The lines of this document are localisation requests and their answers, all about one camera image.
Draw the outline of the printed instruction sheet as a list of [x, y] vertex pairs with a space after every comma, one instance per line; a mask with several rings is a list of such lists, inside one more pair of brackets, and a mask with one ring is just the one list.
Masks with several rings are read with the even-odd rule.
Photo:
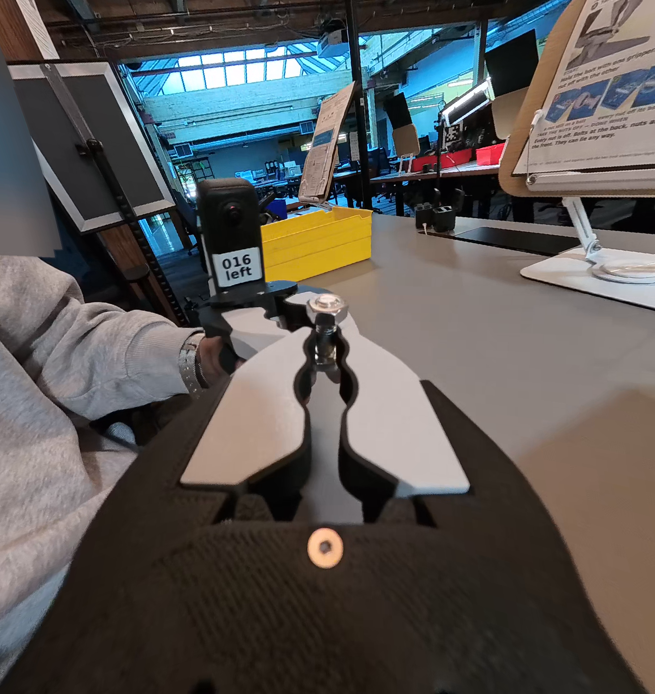
[[514, 173], [655, 166], [655, 1], [585, 1]]

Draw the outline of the brown document stand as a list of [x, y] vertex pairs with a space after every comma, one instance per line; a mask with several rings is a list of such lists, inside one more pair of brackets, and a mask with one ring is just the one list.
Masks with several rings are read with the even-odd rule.
[[329, 200], [339, 154], [340, 129], [354, 99], [355, 90], [356, 83], [351, 82], [321, 103], [300, 180], [298, 200], [301, 204], [321, 206]]

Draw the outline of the white light panel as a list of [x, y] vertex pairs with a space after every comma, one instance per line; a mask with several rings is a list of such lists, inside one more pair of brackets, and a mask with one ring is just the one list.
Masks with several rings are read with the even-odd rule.
[[451, 128], [488, 106], [492, 101], [491, 87], [491, 81], [487, 78], [466, 91], [441, 111], [440, 123], [446, 128]]

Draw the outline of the tan board stand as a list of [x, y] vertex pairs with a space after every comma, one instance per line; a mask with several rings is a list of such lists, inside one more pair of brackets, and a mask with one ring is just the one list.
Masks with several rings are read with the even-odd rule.
[[528, 87], [497, 95], [491, 102], [492, 120], [497, 140], [505, 142], [523, 106]]
[[414, 123], [401, 126], [392, 131], [395, 155], [399, 162], [398, 176], [411, 173], [413, 161], [419, 156], [418, 131]]

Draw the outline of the grey desk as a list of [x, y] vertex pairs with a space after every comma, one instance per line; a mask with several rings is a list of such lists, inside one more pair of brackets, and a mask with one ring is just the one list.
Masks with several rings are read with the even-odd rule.
[[523, 278], [537, 261], [377, 214], [369, 260], [306, 283], [514, 461], [655, 693], [655, 311]]

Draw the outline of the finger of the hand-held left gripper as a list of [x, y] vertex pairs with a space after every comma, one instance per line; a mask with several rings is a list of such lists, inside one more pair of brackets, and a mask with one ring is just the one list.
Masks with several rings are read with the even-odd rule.
[[312, 362], [313, 335], [308, 327], [290, 331], [265, 310], [229, 310], [225, 321], [236, 354], [267, 362]]
[[311, 291], [275, 294], [269, 303], [268, 319], [278, 325], [313, 325], [306, 308], [312, 298]]

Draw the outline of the yellow plastic bin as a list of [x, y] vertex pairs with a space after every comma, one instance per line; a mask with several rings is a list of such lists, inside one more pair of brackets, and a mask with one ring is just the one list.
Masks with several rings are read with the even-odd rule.
[[299, 282], [372, 255], [371, 210], [333, 207], [262, 226], [268, 282]]

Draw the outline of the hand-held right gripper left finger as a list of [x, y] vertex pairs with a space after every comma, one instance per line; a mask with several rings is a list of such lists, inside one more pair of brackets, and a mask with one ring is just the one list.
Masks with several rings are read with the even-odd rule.
[[311, 470], [309, 374], [302, 327], [261, 350], [232, 376], [180, 483], [217, 490], [302, 490]]

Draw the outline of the person's left hand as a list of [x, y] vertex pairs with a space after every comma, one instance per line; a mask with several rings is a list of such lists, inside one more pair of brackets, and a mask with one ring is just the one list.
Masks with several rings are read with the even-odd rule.
[[195, 371], [201, 387], [208, 389], [224, 376], [232, 375], [241, 363], [220, 336], [202, 337], [195, 352]]

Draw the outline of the silver bolt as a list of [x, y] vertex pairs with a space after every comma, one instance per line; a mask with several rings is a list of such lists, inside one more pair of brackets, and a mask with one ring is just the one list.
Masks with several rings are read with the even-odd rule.
[[306, 316], [315, 328], [339, 326], [348, 314], [348, 303], [337, 294], [317, 294], [306, 302]]

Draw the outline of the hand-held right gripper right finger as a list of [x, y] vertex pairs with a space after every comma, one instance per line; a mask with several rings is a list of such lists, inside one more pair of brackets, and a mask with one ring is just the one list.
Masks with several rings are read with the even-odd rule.
[[398, 357], [340, 326], [339, 477], [356, 498], [463, 495], [470, 482], [422, 381]]

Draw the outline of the instruction sheet on white stand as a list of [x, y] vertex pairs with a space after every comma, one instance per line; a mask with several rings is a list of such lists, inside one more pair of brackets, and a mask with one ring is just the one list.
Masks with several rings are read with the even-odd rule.
[[521, 271], [528, 280], [655, 310], [655, 254], [604, 246], [592, 229], [585, 198], [655, 198], [655, 166], [581, 169], [542, 174], [514, 173], [524, 146], [542, 116], [551, 80], [585, 1], [572, 1], [556, 22], [529, 85], [500, 161], [499, 181], [516, 197], [560, 197], [579, 247]]

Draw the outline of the black toothed stand pole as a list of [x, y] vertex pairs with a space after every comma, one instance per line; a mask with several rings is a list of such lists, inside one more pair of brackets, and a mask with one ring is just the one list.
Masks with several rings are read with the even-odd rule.
[[118, 208], [125, 225], [129, 228], [132, 237], [139, 246], [143, 258], [146, 261], [148, 270], [144, 275], [137, 273], [134, 269], [131, 269], [123, 271], [125, 279], [134, 279], [143, 294], [150, 301], [152, 307], [158, 309], [159, 311], [163, 311], [164, 306], [159, 300], [158, 295], [147, 283], [146, 278], [150, 274], [153, 274], [157, 285], [161, 288], [161, 292], [167, 300], [167, 304], [169, 304], [176, 319], [181, 325], [189, 326], [189, 320], [184, 310], [177, 302], [176, 296], [171, 289], [171, 286], [169, 285], [145, 234], [141, 230], [141, 226], [136, 218], [134, 208], [132, 207], [124, 188], [118, 181], [118, 178], [116, 177], [115, 172], [108, 161], [103, 143], [95, 138], [94, 134], [91, 132], [87, 121], [85, 120], [80, 108], [78, 107], [78, 104], [75, 102], [72, 96], [72, 93], [69, 91], [66, 83], [63, 81], [57, 66], [42, 63], [39, 67], [52, 91], [54, 92], [54, 95], [63, 109], [63, 112], [67, 116], [68, 120], [70, 120], [73, 130], [80, 138], [80, 143], [76, 144], [78, 153], [80, 156], [90, 158], [94, 162], [116, 204], [116, 207]]

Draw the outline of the black vertical pole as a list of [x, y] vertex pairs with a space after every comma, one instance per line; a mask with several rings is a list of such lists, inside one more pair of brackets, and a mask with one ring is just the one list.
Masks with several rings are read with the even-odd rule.
[[369, 159], [366, 133], [366, 107], [363, 92], [363, 72], [357, 22], [356, 1], [345, 1], [346, 27], [348, 31], [349, 59], [354, 82], [354, 107], [357, 121], [357, 143], [363, 207], [372, 210]]

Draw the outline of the white ceiling projector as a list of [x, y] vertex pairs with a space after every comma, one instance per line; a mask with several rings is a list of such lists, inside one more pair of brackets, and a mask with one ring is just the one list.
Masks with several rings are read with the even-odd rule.
[[317, 57], [332, 59], [349, 54], [349, 33], [347, 28], [325, 32], [317, 42]]

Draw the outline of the black screen panel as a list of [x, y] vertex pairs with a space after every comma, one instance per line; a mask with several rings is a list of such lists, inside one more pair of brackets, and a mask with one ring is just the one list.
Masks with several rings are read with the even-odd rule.
[[388, 117], [392, 130], [399, 130], [413, 124], [406, 97], [402, 93], [394, 94], [383, 102], [383, 110]]
[[538, 66], [534, 29], [485, 53], [485, 63], [494, 98], [529, 87]]

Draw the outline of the distant work table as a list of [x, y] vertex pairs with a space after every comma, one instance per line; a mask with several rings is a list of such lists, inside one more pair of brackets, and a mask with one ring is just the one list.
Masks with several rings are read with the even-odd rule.
[[499, 170], [499, 162], [479, 164], [474, 160], [441, 171], [377, 176], [370, 184], [377, 190], [384, 187], [394, 196], [398, 217], [413, 216], [420, 203], [438, 202], [454, 207], [459, 217], [488, 219], [491, 198], [500, 190]]

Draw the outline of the silver wristwatch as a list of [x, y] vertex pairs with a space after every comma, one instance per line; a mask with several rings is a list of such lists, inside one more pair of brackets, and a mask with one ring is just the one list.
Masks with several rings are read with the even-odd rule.
[[189, 395], [196, 399], [209, 388], [204, 376], [198, 348], [205, 338], [202, 331], [196, 331], [185, 339], [178, 355], [180, 376]]

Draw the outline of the wooden post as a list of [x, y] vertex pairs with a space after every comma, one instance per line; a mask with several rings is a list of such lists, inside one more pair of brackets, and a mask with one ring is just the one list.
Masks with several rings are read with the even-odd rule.
[[[41, 64], [56, 62], [60, 58], [35, 1], [0, 1], [0, 48], [8, 64]], [[99, 232], [98, 238], [122, 275], [123, 271], [142, 269], [146, 265], [125, 224]], [[164, 306], [163, 311], [154, 308], [155, 311], [171, 318], [177, 325], [185, 326], [176, 319], [153, 274], [147, 283]]]

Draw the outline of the person's grey sweatshirt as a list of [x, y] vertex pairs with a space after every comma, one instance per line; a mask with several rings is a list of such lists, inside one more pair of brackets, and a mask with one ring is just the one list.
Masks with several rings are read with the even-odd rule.
[[136, 457], [44, 393], [55, 324], [86, 303], [37, 257], [0, 256], [0, 681], [55, 595], [88, 525]]

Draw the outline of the silver framed dark board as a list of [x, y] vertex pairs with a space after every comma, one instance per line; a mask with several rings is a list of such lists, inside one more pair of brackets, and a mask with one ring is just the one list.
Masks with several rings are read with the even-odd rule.
[[8, 66], [51, 193], [90, 235], [175, 207], [121, 83], [107, 61]]

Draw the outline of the steel hex bolt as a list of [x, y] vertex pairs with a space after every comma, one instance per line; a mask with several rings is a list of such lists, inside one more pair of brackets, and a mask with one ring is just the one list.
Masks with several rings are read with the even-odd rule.
[[314, 324], [314, 369], [334, 382], [340, 380], [338, 364], [337, 327], [335, 324]]

